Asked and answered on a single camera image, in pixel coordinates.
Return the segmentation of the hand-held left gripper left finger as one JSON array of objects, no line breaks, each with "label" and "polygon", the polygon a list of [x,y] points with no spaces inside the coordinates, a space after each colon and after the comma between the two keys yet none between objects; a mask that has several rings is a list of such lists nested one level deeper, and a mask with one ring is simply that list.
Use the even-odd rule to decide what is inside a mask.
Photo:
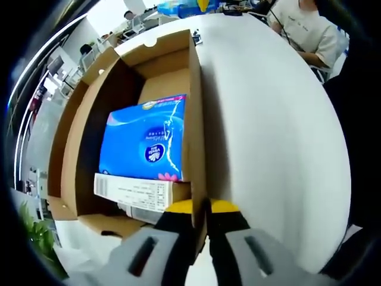
[{"label": "hand-held left gripper left finger", "polygon": [[173,203],[111,254],[111,285],[184,285],[196,256],[193,202]]}]

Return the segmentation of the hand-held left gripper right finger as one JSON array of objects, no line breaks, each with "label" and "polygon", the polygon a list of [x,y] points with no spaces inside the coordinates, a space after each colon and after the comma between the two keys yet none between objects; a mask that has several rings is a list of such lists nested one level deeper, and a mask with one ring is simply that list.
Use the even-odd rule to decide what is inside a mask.
[{"label": "hand-held left gripper right finger", "polygon": [[277,239],[251,228],[234,204],[207,200],[205,216],[218,285],[302,285],[308,277]]}]

